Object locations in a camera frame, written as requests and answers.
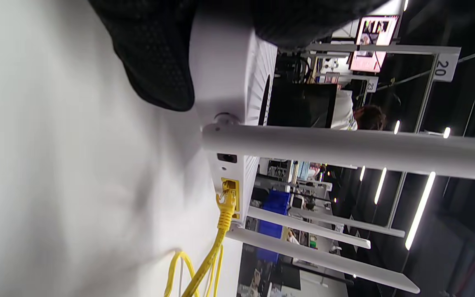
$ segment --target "ceiling light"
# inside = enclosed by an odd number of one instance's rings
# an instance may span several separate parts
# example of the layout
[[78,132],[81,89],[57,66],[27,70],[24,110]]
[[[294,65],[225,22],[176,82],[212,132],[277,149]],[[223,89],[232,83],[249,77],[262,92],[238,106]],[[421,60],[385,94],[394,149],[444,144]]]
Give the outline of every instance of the ceiling light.
[[382,169],[381,181],[379,181],[379,187],[377,188],[377,193],[375,193],[375,204],[379,201],[379,196],[381,195],[382,185],[384,184],[384,178],[386,177],[386,167]]
[[393,131],[394,134],[397,134],[397,132],[399,132],[399,126],[401,126],[400,120],[398,120],[397,123],[395,124],[395,130]]
[[446,127],[443,133],[443,138],[447,139],[450,136],[450,127]]
[[362,178],[364,178],[364,172],[366,172],[366,167],[362,166],[362,171],[360,171],[360,181],[362,181]]
[[415,237],[415,233],[417,232],[417,227],[419,227],[419,222],[421,221],[421,217],[423,216],[424,207],[426,206],[426,202],[428,201],[428,196],[430,196],[430,190],[432,190],[432,186],[434,184],[434,179],[435,172],[431,172],[428,176],[428,181],[426,182],[426,187],[424,188],[421,201],[419,202],[419,207],[417,207],[417,212],[415,213],[415,217],[413,218],[412,226],[409,229],[408,237],[406,238],[407,250],[409,250],[409,248],[411,248],[412,246],[413,238]]

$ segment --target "black ceiling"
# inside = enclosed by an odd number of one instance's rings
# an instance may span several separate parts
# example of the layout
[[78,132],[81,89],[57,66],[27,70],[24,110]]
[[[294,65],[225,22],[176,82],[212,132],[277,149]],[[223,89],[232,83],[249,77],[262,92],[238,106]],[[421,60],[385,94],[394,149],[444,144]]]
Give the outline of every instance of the black ceiling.
[[[461,56],[475,53],[475,2],[440,1],[432,5],[433,12],[422,12],[428,0],[411,0],[405,12],[399,34],[401,44],[449,45],[462,47]],[[416,19],[415,28],[409,29],[411,19],[424,14],[422,22]],[[430,69],[432,58],[428,56],[388,55],[380,85],[388,84],[422,73]],[[382,106],[388,114],[388,129],[401,120],[401,131],[410,132],[419,114],[421,99],[428,77],[424,76],[379,91],[370,100]],[[452,127],[452,137],[475,137],[475,59],[458,65],[451,83],[435,83],[421,130],[442,132]],[[335,213],[353,215],[357,220],[385,225],[397,190],[399,172],[388,172],[379,205],[373,199],[381,175],[380,171],[368,170],[364,181],[358,181],[359,171],[346,171],[343,184],[349,189],[335,207]],[[409,231],[419,204],[426,176],[408,174],[395,216],[394,228]],[[360,232],[369,236],[373,247],[345,254],[373,265],[395,271],[404,271],[421,288],[420,296],[441,296],[441,291],[455,292],[464,279],[463,273],[475,259],[475,181],[437,177],[430,194],[417,237],[407,252],[403,238],[384,236],[379,233]],[[364,280],[356,280],[349,289],[354,296],[406,296],[384,286],[376,286]],[[463,297],[475,297],[475,274]]]

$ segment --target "screen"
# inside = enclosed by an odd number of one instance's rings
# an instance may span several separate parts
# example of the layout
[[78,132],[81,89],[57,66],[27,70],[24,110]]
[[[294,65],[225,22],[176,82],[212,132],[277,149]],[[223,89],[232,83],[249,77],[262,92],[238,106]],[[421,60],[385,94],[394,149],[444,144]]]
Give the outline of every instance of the screen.
[[[358,24],[356,44],[389,45],[398,19],[398,15],[363,17]],[[349,70],[379,73],[385,57],[385,51],[355,51]]]

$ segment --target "black fabric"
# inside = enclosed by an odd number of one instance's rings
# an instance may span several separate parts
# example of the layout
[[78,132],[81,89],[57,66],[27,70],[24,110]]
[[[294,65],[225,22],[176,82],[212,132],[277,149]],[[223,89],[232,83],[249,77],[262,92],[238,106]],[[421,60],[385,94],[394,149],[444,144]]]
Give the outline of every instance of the black fabric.
[[135,92],[159,107],[190,110],[194,90],[188,67],[191,22],[187,20],[193,4],[179,9],[180,3],[161,0],[89,2],[111,35]]
[[[173,111],[193,106],[188,45],[199,1],[89,0],[143,100]],[[249,0],[249,4],[260,38],[294,48],[329,35],[386,1]]]

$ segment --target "number 20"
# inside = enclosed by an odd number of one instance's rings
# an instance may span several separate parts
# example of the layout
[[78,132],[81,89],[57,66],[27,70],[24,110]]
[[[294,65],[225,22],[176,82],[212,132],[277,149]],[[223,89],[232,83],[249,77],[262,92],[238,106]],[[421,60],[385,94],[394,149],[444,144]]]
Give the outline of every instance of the number 20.
[[[445,61],[446,64],[443,64],[441,61],[437,61],[437,67],[441,68],[447,68],[448,65],[450,64],[448,61]],[[443,76],[446,75],[447,71],[444,69],[437,69],[435,70],[435,75],[437,76]]]

